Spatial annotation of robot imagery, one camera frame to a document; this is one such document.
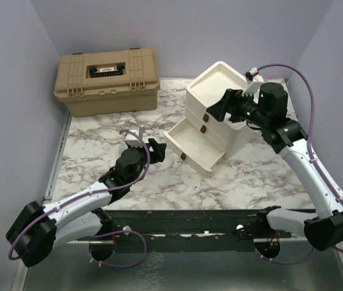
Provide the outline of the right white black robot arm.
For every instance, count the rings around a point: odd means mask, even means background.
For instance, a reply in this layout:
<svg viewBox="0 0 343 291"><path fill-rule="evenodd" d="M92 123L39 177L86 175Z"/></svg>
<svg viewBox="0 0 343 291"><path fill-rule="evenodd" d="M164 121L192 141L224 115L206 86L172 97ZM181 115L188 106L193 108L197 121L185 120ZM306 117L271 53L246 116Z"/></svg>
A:
<svg viewBox="0 0 343 291"><path fill-rule="evenodd" d="M324 251L343 241L343 191L308 149L302 126L287 117L287 105L288 93L283 86L266 82L260 86L257 102L243 90L227 89L206 112L218 122L230 114L232 123L245 121L258 126L264 141L291 167L314 205L315 213L268 207L256 221L257 233L269 237L283 230L306 237L315 249Z"/></svg>

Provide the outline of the cream drawer organizer cabinet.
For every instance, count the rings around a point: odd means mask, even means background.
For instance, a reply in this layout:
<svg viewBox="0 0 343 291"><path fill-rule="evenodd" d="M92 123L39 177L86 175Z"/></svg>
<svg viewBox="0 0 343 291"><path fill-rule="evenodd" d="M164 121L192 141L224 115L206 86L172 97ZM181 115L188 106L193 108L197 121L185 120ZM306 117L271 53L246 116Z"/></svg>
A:
<svg viewBox="0 0 343 291"><path fill-rule="evenodd" d="M216 121L206 109L221 100L227 89L247 87L244 75L222 61L205 70L186 89L185 117L215 148L229 160L249 143L254 134L245 122Z"/></svg>

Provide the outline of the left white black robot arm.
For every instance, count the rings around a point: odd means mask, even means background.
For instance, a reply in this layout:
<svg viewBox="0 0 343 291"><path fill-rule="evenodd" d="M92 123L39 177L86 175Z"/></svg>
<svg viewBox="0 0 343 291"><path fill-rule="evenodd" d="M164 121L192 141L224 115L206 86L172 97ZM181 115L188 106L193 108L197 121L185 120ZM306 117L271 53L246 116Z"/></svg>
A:
<svg viewBox="0 0 343 291"><path fill-rule="evenodd" d="M167 145L154 138L139 143L138 147L128 145L115 165L88 188L57 202L26 204L5 236L10 243L9 260L20 259L32 267L65 243L115 239L122 234L102 208L125 196L145 177L149 166L163 162L166 155Z"/></svg>

